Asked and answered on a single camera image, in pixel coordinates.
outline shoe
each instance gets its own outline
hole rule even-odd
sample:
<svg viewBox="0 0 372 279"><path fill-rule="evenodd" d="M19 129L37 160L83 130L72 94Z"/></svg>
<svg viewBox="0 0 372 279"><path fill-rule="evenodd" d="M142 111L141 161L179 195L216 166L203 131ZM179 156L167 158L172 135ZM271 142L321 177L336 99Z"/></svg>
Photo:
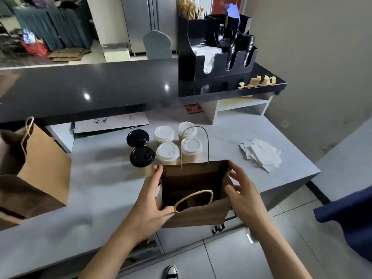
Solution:
<svg viewBox="0 0 372 279"><path fill-rule="evenodd" d="M165 270L165 279L179 279L177 268L174 265L170 265Z"/></svg>

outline black countertop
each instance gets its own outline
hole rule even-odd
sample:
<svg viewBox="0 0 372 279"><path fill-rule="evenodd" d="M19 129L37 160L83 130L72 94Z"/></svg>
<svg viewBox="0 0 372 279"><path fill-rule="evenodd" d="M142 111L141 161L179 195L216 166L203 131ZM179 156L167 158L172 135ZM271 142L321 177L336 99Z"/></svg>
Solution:
<svg viewBox="0 0 372 279"><path fill-rule="evenodd" d="M254 64L251 73L203 81L179 81L178 59L137 60L7 70L19 74L6 93L0 88L0 129L39 126L181 106L257 93L279 94L286 82L238 89L256 75L273 74Z"/></svg>

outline electrical outlet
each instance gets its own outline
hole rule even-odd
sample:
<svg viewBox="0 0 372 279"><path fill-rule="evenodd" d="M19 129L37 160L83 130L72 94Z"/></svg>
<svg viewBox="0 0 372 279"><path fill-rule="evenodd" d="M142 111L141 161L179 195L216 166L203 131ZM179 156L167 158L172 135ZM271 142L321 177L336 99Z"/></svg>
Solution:
<svg viewBox="0 0 372 279"><path fill-rule="evenodd" d="M288 123L288 121L282 121L280 126L283 127L283 129L287 129L288 126L289 126L289 123Z"/></svg>

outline chair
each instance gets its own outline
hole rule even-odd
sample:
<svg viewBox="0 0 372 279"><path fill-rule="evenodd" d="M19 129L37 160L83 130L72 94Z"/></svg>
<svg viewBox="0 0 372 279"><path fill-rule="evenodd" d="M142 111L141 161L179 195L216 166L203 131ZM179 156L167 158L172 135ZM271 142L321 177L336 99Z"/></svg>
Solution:
<svg viewBox="0 0 372 279"><path fill-rule="evenodd" d="M170 38L163 32L152 30L143 37L147 59L171 59Z"/></svg>

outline red poster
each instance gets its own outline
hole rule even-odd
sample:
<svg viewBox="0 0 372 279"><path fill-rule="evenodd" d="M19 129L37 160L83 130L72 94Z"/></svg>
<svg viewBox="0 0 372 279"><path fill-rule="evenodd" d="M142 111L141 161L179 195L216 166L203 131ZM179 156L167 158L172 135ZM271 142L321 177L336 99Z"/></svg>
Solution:
<svg viewBox="0 0 372 279"><path fill-rule="evenodd" d="M212 14L221 14L225 4L233 3L238 5L238 8L240 9L240 2L241 0L213 0Z"/></svg>

